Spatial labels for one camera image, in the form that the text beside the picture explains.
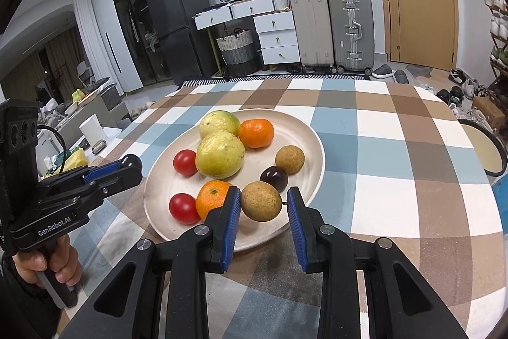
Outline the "person left hand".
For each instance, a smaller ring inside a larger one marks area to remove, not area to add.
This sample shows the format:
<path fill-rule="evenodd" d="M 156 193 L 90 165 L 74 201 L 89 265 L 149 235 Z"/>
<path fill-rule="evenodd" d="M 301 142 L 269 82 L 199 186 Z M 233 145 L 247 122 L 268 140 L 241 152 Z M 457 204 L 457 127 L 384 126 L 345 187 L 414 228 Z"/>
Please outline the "person left hand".
<path fill-rule="evenodd" d="M 68 287 L 74 287 L 82 277 L 82 267 L 78 260 L 77 250 L 70 245 L 70 237 L 64 235 L 57 241 L 49 260 L 38 251 L 19 252 L 12 257 L 17 273 L 28 284 L 43 287 L 37 276 L 47 268 L 55 272 L 56 280 Z"/>

